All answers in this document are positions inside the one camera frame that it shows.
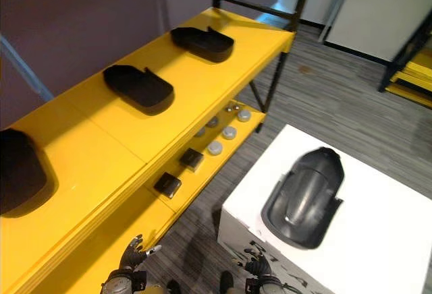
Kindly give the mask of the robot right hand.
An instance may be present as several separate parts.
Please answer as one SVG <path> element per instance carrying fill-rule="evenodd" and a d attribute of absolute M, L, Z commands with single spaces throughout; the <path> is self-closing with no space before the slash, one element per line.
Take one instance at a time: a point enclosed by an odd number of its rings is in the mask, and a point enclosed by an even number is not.
<path fill-rule="evenodd" d="M 252 257 L 244 265 L 244 269 L 254 276 L 270 276 L 272 271 L 271 267 L 261 251 L 254 251 L 247 248 L 245 253 L 250 254 Z"/>

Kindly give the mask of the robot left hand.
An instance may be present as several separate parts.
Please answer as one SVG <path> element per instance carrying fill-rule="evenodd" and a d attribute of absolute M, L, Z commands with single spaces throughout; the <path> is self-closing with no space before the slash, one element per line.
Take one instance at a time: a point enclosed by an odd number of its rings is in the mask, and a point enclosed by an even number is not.
<path fill-rule="evenodd" d="M 143 240 L 142 234 L 139 234 L 129 242 L 121 256 L 119 269 L 135 270 L 149 256 L 156 254 L 162 249 L 162 245 L 156 245 L 155 247 L 144 250 L 142 245 Z"/>

